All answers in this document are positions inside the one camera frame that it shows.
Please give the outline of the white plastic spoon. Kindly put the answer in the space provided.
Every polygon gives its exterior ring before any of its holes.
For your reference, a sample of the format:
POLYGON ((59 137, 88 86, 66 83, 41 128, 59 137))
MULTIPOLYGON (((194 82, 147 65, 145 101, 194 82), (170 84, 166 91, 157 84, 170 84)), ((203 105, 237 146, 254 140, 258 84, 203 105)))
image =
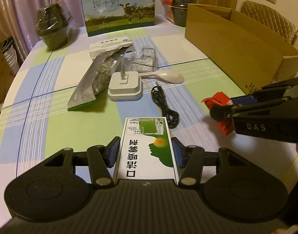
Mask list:
POLYGON ((184 77, 181 74, 170 69, 159 69, 154 72, 140 73, 139 75, 142 78, 154 77, 161 81, 173 83, 173 84, 180 84, 184 82, 184 77))

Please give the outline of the red candy wrapper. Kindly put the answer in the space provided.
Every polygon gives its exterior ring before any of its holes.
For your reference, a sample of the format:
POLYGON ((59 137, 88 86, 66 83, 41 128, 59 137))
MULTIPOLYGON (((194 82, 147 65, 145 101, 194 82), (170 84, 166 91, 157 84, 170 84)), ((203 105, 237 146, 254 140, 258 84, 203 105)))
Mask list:
POLYGON ((234 131, 231 120, 232 100, 223 92, 217 92, 214 96, 205 98, 202 101, 210 111, 210 117, 214 119, 222 131, 227 136, 234 131))

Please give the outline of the white medicine box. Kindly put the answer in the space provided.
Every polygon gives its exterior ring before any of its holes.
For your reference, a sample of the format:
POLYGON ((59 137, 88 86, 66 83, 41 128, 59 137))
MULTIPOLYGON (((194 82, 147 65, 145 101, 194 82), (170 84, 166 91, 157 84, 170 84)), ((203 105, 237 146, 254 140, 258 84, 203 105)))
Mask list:
POLYGON ((94 60, 99 54, 107 51, 112 51, 117 48, 128 47, 127 51, 133 51, 133 42, 127 36, 115 37, 106 39, 100 42, 91 43, 89 46, 89 55, 91 60, 94 60))

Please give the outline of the black wrapped bowl right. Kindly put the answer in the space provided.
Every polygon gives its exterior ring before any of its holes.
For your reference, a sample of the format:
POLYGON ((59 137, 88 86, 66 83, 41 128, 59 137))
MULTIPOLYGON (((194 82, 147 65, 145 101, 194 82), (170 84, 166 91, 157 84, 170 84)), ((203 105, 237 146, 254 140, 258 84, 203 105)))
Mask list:
POLYGON ((173 0, 172 12, 174 24, 180 27, 185 27, 187 20, 188 4, 195 4, 197 0, 173 0))

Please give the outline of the green white spray box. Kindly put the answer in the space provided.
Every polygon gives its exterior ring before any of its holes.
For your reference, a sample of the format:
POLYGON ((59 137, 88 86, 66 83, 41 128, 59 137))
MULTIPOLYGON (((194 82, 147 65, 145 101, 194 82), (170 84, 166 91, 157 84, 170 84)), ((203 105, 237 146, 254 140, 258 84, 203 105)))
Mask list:
POLYGON ((179 181, 165 117, 129 117, 124 121, 114 180, 179 181))

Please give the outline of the cardboard boxes on floor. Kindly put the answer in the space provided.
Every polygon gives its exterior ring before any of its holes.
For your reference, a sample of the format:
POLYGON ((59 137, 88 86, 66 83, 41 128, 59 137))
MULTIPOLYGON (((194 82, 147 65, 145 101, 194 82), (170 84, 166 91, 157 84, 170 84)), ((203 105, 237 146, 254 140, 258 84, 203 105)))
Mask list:
POLYGON ((19 70, 14 39, 8 37, 0 43, 0 103, 3 103, 7 92, 19 70))

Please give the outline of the silver foil pouch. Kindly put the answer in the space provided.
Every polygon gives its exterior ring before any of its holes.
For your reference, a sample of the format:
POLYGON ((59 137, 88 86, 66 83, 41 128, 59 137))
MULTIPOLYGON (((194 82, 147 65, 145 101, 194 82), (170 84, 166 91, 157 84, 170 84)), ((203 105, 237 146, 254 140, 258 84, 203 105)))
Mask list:
POLYGON ((71 95, 67 110, 74 111, 97 100, 97 96, 108 87, 110 78, 117 71, 124 55, 130 50, 131 44, 97 55, 71 95))

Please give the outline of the black wrapped bowl left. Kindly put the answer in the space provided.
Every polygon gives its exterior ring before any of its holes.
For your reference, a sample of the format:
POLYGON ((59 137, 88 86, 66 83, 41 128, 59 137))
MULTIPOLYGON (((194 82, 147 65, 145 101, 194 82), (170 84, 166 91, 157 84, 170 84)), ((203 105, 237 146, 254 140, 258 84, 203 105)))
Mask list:
POLYGON ((64 0, 58 0, 36 12, 36 34, 48 50, 68 43, 73 34, 74 19, 64 0))

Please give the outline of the clear bag with metal clip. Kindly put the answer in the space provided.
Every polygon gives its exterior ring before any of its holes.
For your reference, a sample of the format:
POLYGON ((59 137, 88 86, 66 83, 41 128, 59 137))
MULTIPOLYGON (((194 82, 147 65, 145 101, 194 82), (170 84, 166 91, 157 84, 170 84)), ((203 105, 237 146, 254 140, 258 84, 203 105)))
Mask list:
POLYGON ((157 69, 156 50, 152 47, 142 47, 140 52, 130 51, 124 56, 127 71, 139 73, 153 72, 157 69))

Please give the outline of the brown cardboard box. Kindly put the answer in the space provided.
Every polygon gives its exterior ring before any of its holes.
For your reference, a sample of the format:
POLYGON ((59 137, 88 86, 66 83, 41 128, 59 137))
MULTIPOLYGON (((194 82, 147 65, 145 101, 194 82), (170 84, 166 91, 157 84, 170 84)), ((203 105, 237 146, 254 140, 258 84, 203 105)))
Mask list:
POLYGON ((298 50, 268 27, 233 9, 189 4, 185 38, 246 94, 298 72, 298 50))

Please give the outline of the black wrapped bowl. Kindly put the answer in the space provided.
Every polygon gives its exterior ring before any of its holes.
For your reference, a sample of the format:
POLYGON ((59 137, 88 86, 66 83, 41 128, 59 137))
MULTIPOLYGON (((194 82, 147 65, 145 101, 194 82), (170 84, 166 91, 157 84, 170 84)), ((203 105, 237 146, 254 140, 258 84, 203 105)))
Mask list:
POLYGON ((185 27, 187 20, 188 4, 195 4, 197 0, 173 0, 172 12, 174 24, 180 27, 185 27))
POLYGON ((68 43, 73 34, 74 19, 64 0, 58 0, 36 12, 36 34, 48 50, 68 43))

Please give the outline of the blue milk carton box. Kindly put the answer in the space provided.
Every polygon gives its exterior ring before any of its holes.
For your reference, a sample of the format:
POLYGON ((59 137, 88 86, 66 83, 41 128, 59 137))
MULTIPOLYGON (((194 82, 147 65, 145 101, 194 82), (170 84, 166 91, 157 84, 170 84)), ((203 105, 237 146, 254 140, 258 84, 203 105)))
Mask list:
POLYGON ((88 36, 155 24, 155 0, 81 0, 88 36))

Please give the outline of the white charging dock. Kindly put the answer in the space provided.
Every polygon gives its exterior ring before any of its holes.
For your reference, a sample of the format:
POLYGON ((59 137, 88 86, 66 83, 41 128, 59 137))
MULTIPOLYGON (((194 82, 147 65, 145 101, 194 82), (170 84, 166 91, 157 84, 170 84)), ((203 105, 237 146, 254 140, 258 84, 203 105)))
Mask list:
POLYGON ((142 96, 142 80, 137 71, 111 75, 107 95, 111 101, 135 101, 142 96))

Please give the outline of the checkered tablecloth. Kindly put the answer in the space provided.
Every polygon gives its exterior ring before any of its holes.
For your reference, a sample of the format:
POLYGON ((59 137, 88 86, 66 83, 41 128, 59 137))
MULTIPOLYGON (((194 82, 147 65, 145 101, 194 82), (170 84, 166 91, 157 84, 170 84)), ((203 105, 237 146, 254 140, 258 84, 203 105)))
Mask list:
POLYGON ((177 71, 184 83, 161 83, 168 105, 179 113, 172 136, 185 145, 206 151, 227 147, 280 179, 291 190, 298 181, 298 157, 294 144, 237 134, 225 136, 210 118, 203 99, 216 92, 229 97, 242 91, 210 59, 192 45, 178 27, 162 16, 152 27, 132 28, 93 37, 85 27, 76 29, 64 48, 49 51, 38 42, 17 73, 0 115, 0 227, 10 219, 4 191, 11 180, 64 147, 84 151, 106 145, 119 136, 127 117, 158 117, 151 98, 155 80, 143 80, 137 101, 111 101, 107 94, 91 105, 70 112, 67 103, 92 61, 91 43, 119 36, 133 41, 134 49, 156 50, 157 65, 177 71))

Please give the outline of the purple curtain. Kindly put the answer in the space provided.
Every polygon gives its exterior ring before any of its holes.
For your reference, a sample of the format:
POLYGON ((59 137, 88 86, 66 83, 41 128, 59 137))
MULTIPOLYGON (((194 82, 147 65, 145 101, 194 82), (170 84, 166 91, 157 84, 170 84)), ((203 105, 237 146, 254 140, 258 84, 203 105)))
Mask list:
MULTIPOLYGON (((36 34, 36 12, 58 0, 0 0, 0 43, 13 37, 17 58, 23 62, 40 41, 36 34)), ((63 0, 73 16, 74 27, 85 25, 80 0, 63 0)))

